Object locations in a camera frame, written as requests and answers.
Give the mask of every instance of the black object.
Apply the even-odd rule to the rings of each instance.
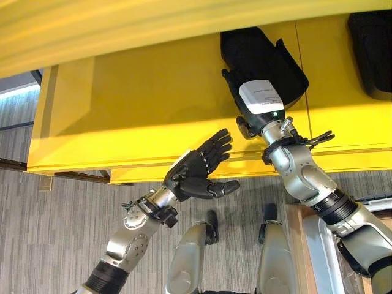
[[[357,260],[351,255],[351,253],[347,250],[347,248],[344,246],[342,241],[339,241],[337,243],[337,248],[343,255],[344,259],[347,260],[349,265],[351,266],[351,269],[358,273],[361,274],[364,277],[370,277],[370,274],[357,262]]]
[[[203,294],[247,294],[247,293],[237,293],[231,291],[204,291]]]
[[[167,225],[169,228],[174,227],[178,220],[176,218],[178,212],[174,207],[166,206],[159,207],[148,197],[142,197],[135,202],[123,203],[121,206],[129,211],[133,206],[139,206],[139,208],[149,217],[160,221],[162,224]]]
[[[276,221],[277,219],[277,208],[275,203],[268,203],[263,210],[264,221]],[[258,231],[258,242],[260,244],[264,243],[265,239],[265,230],[267,228],[266,223],[262,223],[260,225],[260,230]]]
[[[106,262],[99,262],[86,286],[100,294],[117,294],[123,288],[129,273]]]
[[[30,70],[32,77],[36,80],[38,85],[42,83],[42,74],[38,69]]]
[[[392,10],[353,13],[349,28],[367,94],[392,100]]]
[[[237,107],[248,123],[248,138],[260,135],[270,121],[284,119],[284,110],[252,114],[239,95],[239,87],[252,80],[269,80],[286,107],[294,104],[309,82],[284,46],[282,39],[274,46],[261,29],[253,27],[220,34],[222,59],[230,71],[222,70]]]
[[[213,210],[207,211],[206,221],[208,223],[208,225],[206,226],[206,244],[212,245],[219,241],[218,217],[216,215],[216,212]]]
[[[355,200],[336,189],[311,208],[320,216],[327,225],[333,225],[343,221],[358,207]]]
[[[179,201],[189,197],[202,199],[219,198],[239,188],[238,181],[214,183],[207,176],[218,165],[229,158],[232,138],[227,129],[222,129],[205,141],[199,148],[185,155],[166,175],[164,186],[168,187]]]

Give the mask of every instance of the black pad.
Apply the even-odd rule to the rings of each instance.
[[[241,83],[269,80],[285,106],[295,103],[309,86],[282,39],[274,45],[257,27],[222,32],[220,50],[229,68],[241,72]]]
[[[353,13],[349,17],[356,62],[366,92],[392,97],[392,10]]]

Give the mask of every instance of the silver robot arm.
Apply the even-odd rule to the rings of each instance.
[[[172,227],[176,223],[177,212],[173,206],[177,201],[174,193],[163,186],[130,203],[124,223],[110,238],[106,252],[87,282],[75,293],[119,293],[160,224]]]
[[[373,292],[391,293],[392,231],[361,203],[340,191],[312,160],[305,144],[285,145],[298,135],[292,121],[272,121],[262,129],[261,136],[269,146],[264,160],[270,160],[282,176],[287,192],[311,207],[341,238],[340,252],[356,272],[372,278]]]
[[[149,239],[160,224],[177,223],[176,202],[190,197],[214,199],[239,188],[238,181],[226,183],[208,180],[218,165],[229,158],[232,138],[227,129],[220,130],[196,150],[185,153],[166,174],[157,191],[124,205],[127,215],[120,229],[110,238],[107,250],[89,279],[76,294],[117,294],[129,273],[144,256]]]

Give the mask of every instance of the white label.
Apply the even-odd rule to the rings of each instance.
[[[284,109],[282,99],[268,80],[247,81],[239,87],[239,94],[254,115]]]

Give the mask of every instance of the wooden surface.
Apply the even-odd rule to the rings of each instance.
[[[314,211],[304,205],[289,204],[286,207],[290,249],[295,260],[296,275],[301,294],[317,293],[313,267],[306,234],[303,228],[303,219],[314,214]]]
[[[391,8],[390,0],[5,0],[0,77],[230,29]]]

